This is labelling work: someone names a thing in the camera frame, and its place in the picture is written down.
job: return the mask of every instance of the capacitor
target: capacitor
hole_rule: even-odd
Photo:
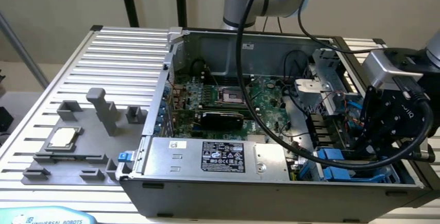
[[[275,89],[275,84],[270,82],[270,83],[267,84],[267,87],[269,87],[269,89]]]

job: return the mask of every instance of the wall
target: wall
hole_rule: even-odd
[[[178,25],[175,0],[135,1],[142,26]],[[221,27],[223,0],[187,0],[187,6],[189,26]],[[91,25],[129,26],[123,0],[0,0],[0,10],[38,62],[65,63]],[[439,17],[438,0],[311,0],[303,20],[311,33],[419,48],[440,28]],[[299,32],[297,24],[282,19],[286,32]],[[267,31],[278,31],[275,18]],[[0,61],[19,61],[2,35],[0,51]]]

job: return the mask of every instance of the power supply label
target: power supply label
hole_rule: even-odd
[[[243,143],[205,142],[202,170],[246,173],[246,149]]]

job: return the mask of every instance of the motherboard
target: motherboard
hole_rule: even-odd
[[[270,142],[247,109],[234,81],[181,75],[174,84],[175,137]],[[247,89],[259,116],[277,133],[290,121],[283,84],[275,77],[251,76]]]

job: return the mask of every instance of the white label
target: white label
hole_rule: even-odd
[[[243,44],[242,48],[247,50],[254,50],[254,44]]]
[[[170,141],[170,148],[187,148],[187,141]]]

